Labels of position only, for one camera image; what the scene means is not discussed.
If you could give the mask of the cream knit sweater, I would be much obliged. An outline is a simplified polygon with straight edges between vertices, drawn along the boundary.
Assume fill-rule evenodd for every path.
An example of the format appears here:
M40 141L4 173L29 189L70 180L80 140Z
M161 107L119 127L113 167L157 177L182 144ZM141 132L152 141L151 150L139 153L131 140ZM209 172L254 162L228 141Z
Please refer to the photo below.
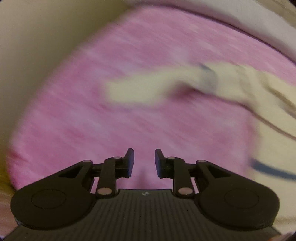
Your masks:
M152 105L186 87L246 106L258 118L258 145L251 178L280 198L274 226L295 228L295 87L246 65L210 63L163 67L111 80L106 96L113 103Z

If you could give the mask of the pink floral blanket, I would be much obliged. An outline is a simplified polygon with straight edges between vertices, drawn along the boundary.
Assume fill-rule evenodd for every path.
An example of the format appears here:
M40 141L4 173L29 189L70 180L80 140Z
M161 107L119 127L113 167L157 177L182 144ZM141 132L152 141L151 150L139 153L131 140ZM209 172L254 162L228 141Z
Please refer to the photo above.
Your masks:
M88 159L100 163L133 148L132 176L120 188L170 188L157 177L154 151L205 159L244 174L254 138L251 113L192 91L154 108L109 104L104 85L158 66L225 61L295 83L295 65L254 38L203 16L144 6L97 33L48 78L12 136L6 164L20 189Z

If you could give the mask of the grey quilted duvet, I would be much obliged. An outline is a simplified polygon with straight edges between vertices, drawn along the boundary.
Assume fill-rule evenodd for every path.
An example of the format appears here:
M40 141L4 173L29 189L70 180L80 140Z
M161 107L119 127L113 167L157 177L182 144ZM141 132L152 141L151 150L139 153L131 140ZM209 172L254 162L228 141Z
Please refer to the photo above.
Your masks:
M128 1L186 9L229 24L267 43L295 62L295 25L258 1Z

